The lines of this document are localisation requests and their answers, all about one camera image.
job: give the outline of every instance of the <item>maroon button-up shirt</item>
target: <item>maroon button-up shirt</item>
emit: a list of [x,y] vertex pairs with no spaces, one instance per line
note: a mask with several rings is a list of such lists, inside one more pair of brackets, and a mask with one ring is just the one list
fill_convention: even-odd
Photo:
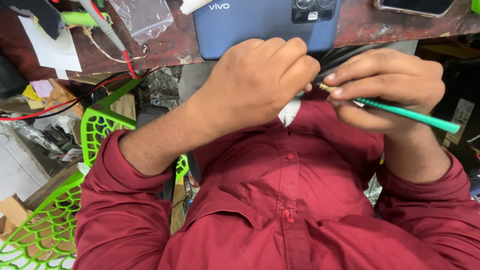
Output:
[[[480,204],[452,166],[415,185],[379,166],[382,136],[341,123],[319,94],[293,123],[224,136],[194,154],[202,189],[170,237],[172,204],[108,136],[82,184],[75,269],[478,269]],[[363,194],[377,172],[380,218]]]

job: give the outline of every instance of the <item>green screwdriver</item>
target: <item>green screwdriver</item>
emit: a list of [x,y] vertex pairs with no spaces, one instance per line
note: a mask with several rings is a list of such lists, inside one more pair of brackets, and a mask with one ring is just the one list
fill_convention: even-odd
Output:
[[[334,87],[334,86],[328,86],[324,83],[319,84],[319,87],[320,87],[321,90],[325,90],[329,93],[337,88],[337,87]],[[445,130],[445,131],[453,133],[453,134],[456,133],[460,129],[460,125],[458,125],[458,124],[448,122],[448,121],[445,121],[445,120],[441,120],[441,119],[438,119],[438,118],[435,118],[435,117],[431,117],[431,116],[421,114],[421,113],[418,113],[418,112],[414,112],[414,111],[411,111],[411,110],[407,110],[407,109],[404,109],[404,108],[382,104],[378,101],[371,100],[371,99],[368,99],[368,98],[355,98],[355,99],[352,99],[352,100],[356,101],[356,102],[363,103],[363,104],[365,104],[367,106],[370,106],[370,107],[375,107],[375,108],[382,109],[382,110],[385,110],[385,111],[389,111],[389,112],[392,112],[392,113],[395,113],[395,114],[398,114],[398,115],[401,115],[401,116],[405,116],[407,118],[413,119],[415,121],[418,121],[418,122],[421,122],[421,123],[424,123],[424,124],[427,124],[427,125],[430,125],[430,126],[437,127],[441,130]]]

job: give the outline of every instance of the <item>worn wooden surface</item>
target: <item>worn wooden surface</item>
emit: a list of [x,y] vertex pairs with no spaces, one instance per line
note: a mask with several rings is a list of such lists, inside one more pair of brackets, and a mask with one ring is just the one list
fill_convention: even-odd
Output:
[[[167,0],[172,11],[176,29],[168,29],[156,39],[145,43],[150,54],[135,60],[135,69],[171,66],[203,61],[200,57],[192,15],[180,12],[182,0]],[[78,5],[61,1],[59,9],[68,10]],[[379,11],[372,0],[342,0],[338,21],[335,47],[391,42],[409,39],[425,39],[463,35],[480,32],[480,15],[470,11],[471,0],[456,0],[451,10],[442,18],[432,19],[404,13]],[[130,36],[125,25],[106,2],[103,12],[112,18],[113,29],[130,54],[142,56],[139,46]],[[40,67],[17,14],[9,9],[0,9],[0,49],[30,81],[56,78],[55,70]],[[83,72],[67,71],[68,76],[80,76],[107,72],[126,71],[124,63],[118,63],[104,56],[81,28],[72,29],[75,48]],[[121,52],[111,43],[100,29],[93,30],[93,38],[112,57],[121,59]]]

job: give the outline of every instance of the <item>vivo logo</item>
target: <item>vivo logo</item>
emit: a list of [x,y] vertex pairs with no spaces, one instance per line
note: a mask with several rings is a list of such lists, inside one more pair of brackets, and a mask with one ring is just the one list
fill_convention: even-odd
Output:
[[230,4],[221,4],[221,5],[214,4],[213,6],[212,6],[212,5],[208,5],[208,7],[209,7],[211,10],[221,10],[221,9],[228,9],[228,8],[230,8]]

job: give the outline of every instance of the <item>screwdriver handle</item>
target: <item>screwdriver handle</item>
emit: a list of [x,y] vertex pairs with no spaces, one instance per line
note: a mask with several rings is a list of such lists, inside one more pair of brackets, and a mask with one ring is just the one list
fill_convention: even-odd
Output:
[[438,119],[438,118],[435,118],[435,117],[431,117],[431,116],[421,114],[421,113],[418,113],[418,112],[414,112],[414,111],[411,111],[411,110],[407,110],[407,109],[404,109],[404,108],[382,104],[378,101],[374,101],[374,100],[371,100],[371,99],[368,99],[368,98],[356,98],[354,100],[357,101],[357,102],[363,103],[367,106],[370,106],[370,107],[375,107],[375,108],[378,108],[378,109],[393,112],[393,113],[401,115],[401,116],[408,117],[410,119],[416,120],[418,122],[422,122],[422,123],[430,125],[430,126],[437,127],[441,130],[445,130],[445,131],[453,133],[453,134],[456,133],[460,129],[460,125],[458,125],[458,124],[448,122],[448,121],[445,121],[445,120],[441,120],[441,119]]

